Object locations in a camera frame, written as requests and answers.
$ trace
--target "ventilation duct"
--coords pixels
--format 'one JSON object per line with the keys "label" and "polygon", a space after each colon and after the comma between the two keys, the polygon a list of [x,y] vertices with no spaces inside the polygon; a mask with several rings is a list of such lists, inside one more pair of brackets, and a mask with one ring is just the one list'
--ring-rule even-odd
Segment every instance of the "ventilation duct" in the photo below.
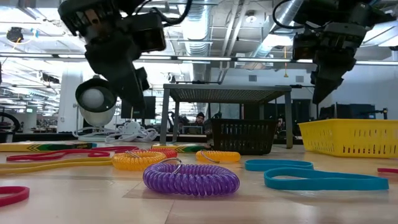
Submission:
{"label": "ventilation duct", "polygon": [[[196,40],[197,42],[186,42],[185,48],[189,56],[208,56],[209,43],[205,42],[208,39],[209,33],[209,17],[210,6],[193,5],[188,16],[182,22],[182,32],[185,40]],[[193,80],[209,81],[209,75],[206,75],[207,64],[194,63],[193,65]]]}
{"label": "ventilation duct", "polygon": [[[297,11],[299,10],[303,0],[292,0],[289,1],[280,7],[280,11],[277,13],[276,18],[282,24],[289,25],[296,15]],[[263,40],[262,43],[257,47],[257,49],[251,54],[251,57],[266,57],[271,52],[272,48],[276,45],[280,45],[279,43],[275,42],[275,38],[270,38],[269,35],[273,34],[276,30],[280,29],[272,19],[272,16],[267,16],[266,21],[262,27],[263,33]],[[282,39],[286,39],[288,36],[280,35]],[[258,63],[247,63],[243,67],[245,69],[254,69],[259,68]]]}

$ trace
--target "metal table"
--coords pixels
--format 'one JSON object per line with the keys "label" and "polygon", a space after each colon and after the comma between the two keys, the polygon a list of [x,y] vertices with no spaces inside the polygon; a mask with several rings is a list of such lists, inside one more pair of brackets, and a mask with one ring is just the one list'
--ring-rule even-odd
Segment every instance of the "metal table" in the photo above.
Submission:
{"label": "metal table", "polygon": [[[285,95],[286,148],[293,147],[292,98],[289,86],[237,86],[237,85],[163,85],[162,125],[160,143],[166,143],[167,118],[169,116],[169,98],[175,102],[174,124],[178,124],[180,102],[188,103],[242,103],[259,104],[260,119],[264,119],[264,105]],[[177,140],[178,125],[174,125],[173,141]]]}

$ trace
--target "metal key ring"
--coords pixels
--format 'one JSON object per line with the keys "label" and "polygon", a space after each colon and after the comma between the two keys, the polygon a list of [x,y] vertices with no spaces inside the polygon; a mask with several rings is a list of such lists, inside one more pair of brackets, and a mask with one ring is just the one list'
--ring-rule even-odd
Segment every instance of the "metal key ring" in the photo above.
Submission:
{"label": "metal key ring", "polygon": [[168,158],[168,159],[165,159],[163,161],[160,161],[159,163],[165,163],[165,162],[168,162],[168,161],[179,161],[180,162],[178,167],[172,172],[173,174],[176,174],[181,169],[181,166],[182,166],[181,159],[179,159],[179,158]]}
{"label": "metal key ring", "polygon": [[137,154],[133,153],[132,151],[126,151],[127,154],[129,154],[130,156],[134,157],[134,158],[141,158],[140,156],[138,156]]}
{"label": "metal key ring", "polygon": [[202,149],[202,150],[200,151],[200,154],[201,154],[204,158],[208,159],[208,160],[211,161],[211,162],[217,163],[217,164],[220,163],[219,161],[215,161],[215,160],[210,159],[209,157],[205,156],[205,154],[203,153],[203,151],[207,151],[207,150],[206,150],[206,149]]}

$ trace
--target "yellow plastic basket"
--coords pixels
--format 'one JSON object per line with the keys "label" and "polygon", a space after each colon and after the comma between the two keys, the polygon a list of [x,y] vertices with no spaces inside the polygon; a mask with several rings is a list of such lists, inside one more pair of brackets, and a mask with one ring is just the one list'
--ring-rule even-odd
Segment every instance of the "yellow plastic basket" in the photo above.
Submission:
{"label": "yellow plastic basket", "polygon": [[340,157],[398,157],[398,121],[328,119],[298,124],[308,151]]}

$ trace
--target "white cable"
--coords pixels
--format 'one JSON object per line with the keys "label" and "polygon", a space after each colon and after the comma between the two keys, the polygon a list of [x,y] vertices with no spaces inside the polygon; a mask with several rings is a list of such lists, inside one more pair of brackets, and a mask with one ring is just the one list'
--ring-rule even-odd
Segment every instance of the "white cable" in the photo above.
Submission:
{"label": "white cable", "polygon": [[[120,136],[119,139],[110,139],[116,136]],[[124,124],[123,127],[119,127],[119,131],[114,134],[110,134],[105,138],[106,143],[118,142],[118,141],[139,141],[139,142],[151,142],[157,137],[157,131],[154,128],[145,129],[137,122],[130,122]]]}
{"label": "white cable", "polygon": [[[86,131],[86,130],[94,130],[94,131],[102,131],[102,132],[93,132],[89,134],[79,135],[79,132]],[[92,137],[96,135],[103,135],[103,134],[113,134],[115,130],[107,129],[107,128],[99,128],[99,127],[85,127],[77,129],[76,131],[72,132],[73,137],[80,138],[80,137]]]}

